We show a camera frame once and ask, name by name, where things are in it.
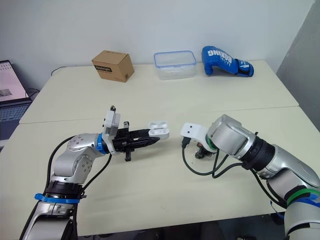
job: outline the white wall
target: white wall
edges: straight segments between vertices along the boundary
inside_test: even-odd
[[[0,59],[28,87],[41,88],[58,66],[88,65],[101,50],[153,54],[203,46],[233,57],[266,59],[277,71],[313,0],[1,0]]]

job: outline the floor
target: floor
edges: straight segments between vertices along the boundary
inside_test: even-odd
[[[81,236],[80,240],[235,240],[252,236],[256,240],[284,239],[284,225],[277,225],[268,214],[169,226],[148,230]]]

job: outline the gray wall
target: gray wall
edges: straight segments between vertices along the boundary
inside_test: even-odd
[[[320,131],[320,0],[312,5],[277,75]]]

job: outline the white table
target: white table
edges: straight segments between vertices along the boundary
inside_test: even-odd
[[[254,176],[233,168],[218,179],[190,172],[181,157],[180,129],[185,122],[209,126],[223,113],[258,131],[320,173],[320,134],[299,107],[235,111],[170,111],[152,117],[144,108],[135,113],[119,111],[121,122],[132,130],[145,128],[152,120],[168,120],[170,138],[137,149],[132,161],[114,156],[110,166],[87,189],[78,210],[79,235],[114,233],[137,229],[212,221],[272,213],[269,199]],[[84,119],[20,124],[0,154],[1,239],[17,239],[36,200],[43,191],[47,163],[52,150],[63,139],[79,133],[98,133],[103,119]],[[65,150],[63,146],[57,156]],[[190,160],[194,149],[186,150]],[[97,158],[92,177],[108,156]],[[230,158],[227,163],[235,162]],[[212,162],[194,166],[212,167]]]
[[[253,77],[216,70],[206,76],[202,63],[193,78],[160,80],[153,65],[135,65],[126,82],[101,79],[93,66],[58,70],[46,83],[20,123],[104,118],[115,105],[133,115],[137,109],[165,117],[205,109],[207,112],[298,106],[268,64],[252,61]]]

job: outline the laptop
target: laptop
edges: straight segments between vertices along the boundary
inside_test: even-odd
[[[10,61],[0,61],[0,151],[31,103]]]

